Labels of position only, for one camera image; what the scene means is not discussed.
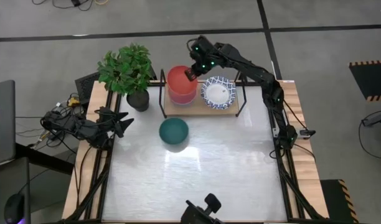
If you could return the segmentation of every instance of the gray floor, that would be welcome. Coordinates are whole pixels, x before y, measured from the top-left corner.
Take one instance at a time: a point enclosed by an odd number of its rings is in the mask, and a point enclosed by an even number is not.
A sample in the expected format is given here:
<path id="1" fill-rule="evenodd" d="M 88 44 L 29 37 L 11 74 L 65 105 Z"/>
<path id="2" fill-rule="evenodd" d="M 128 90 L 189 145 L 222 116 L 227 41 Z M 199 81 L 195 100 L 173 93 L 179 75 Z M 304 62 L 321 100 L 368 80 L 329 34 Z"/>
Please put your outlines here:
<path id="1" fill-rule="evenodd" d="M 70 5 L 69 0 L 55 2 L 59 6 Z M 379 0 L 263 3 L 270 27 L 381 24 Z M 30 0 L 0 0 L 0 37 L 260 27 L 255 0 L 110 0 L 104 6 L 94 4 L 88 12 L 56 9 L 51 0 L 39 6 Z M 173 65 L 192 63 L 185 48 L 190 37 L 193 36 L 0 42 L 0 81 L 16 81 L 18 116 L 42 116 L 56 102 L 76 91 L 74 80 L 94 72 L 97 61 L 107 50 L 139 42 L 150 49 L 156 71 L 169 70 Z M 272 71 L 262 33 L 208 35 L 208 38 L 233 44 L 246 58 Z M 381 60 L 381 30 L 274 33 L 272 38 L 282 76 L 296 80 L 306 122 L 317 131 L 312 145 L 320 178 L 344 179 L 360 221 L 381 223 L 381 160 L 364 153 L 357 137 L 360 119 L 381 110 L 381 102 L 364 100 L 347 67 L 349 62 Z M 213 71 L 221 72 L 228 77 L 235 73 Z M 39 128 L 38 121 L 17 121 L 18 131 L 28 127 Z M 371 152 L 381 155 L 381 125 L 363 129 L 362 139 Z M 18 138 L 23 144 L 34 140 Z M 73 139 L 68 143 L 72 147 L 77 145 Z M 52 155 L 65 150 L 44 149 Z M 58 220 L 68 177 L 41 175 L 31 187 L 34 198 L 43 197 L 45 189 L 54 188 L 56 192 L 48 200 L 32 203 L 35 209 L 51 205 L 33 213 L 33 223 Z"/>

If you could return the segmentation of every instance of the potted plant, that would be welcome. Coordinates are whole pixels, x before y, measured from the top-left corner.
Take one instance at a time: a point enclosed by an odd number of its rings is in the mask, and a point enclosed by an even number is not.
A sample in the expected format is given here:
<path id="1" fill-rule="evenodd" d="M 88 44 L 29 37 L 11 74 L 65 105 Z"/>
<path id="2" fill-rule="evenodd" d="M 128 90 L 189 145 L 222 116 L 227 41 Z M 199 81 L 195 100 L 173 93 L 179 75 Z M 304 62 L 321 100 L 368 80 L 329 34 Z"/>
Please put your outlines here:
<path id="1" fill-rule="evenodd" d="M 137 111 L 149 107 L 149 93 L 146 90 L 151 79 L 149 50 L 138 44 L 122 47 L 118 54 L 109 51 L 98 62 L 99 82 L 105 89 L 127 94 L 127 102 Z"/>

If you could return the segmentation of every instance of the green leaves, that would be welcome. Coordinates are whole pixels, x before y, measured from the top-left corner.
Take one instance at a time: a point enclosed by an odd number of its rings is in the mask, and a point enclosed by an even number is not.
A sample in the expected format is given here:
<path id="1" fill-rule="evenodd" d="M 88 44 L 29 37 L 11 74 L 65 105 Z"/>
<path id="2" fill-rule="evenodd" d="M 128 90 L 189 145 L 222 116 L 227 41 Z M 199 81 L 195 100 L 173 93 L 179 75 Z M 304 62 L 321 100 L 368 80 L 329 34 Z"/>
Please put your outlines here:
<path id="1" fill-rule="evenodd" d="M 98 62 L 99 82 L 123 95 L 146 90 L 151 78 L 149 55 L 145 46 L 132 43 L 120 48 L 118 54 L 108 51 Z"/>

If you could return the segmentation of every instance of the black flower pot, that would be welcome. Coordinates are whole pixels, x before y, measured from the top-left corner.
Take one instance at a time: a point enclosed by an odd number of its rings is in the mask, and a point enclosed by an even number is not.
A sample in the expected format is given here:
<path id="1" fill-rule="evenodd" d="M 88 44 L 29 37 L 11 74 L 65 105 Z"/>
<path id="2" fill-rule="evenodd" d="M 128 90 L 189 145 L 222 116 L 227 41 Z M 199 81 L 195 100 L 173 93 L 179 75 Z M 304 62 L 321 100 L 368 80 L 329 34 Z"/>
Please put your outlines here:
<path id="1" fill-rule="evenodd" d="M 149 108 L 148 91 L 137 91 L 132 95 L 127 95 L 127 103 L 139 112 L 146 111 Z"/>

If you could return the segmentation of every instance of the patterned plate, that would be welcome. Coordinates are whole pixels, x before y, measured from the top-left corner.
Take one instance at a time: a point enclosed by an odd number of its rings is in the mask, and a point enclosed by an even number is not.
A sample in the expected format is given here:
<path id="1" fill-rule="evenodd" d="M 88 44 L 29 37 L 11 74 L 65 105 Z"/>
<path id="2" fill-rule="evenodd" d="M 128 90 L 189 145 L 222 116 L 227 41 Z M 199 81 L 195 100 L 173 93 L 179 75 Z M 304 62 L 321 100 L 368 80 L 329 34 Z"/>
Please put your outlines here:
<path id="1" fill-rule="evenodd" d="M 236 98 L 236 86 L 227 78 L 211 77 L 203 84 L 201 96 L 207 106 L 224 110 L 230 107 Z"/>

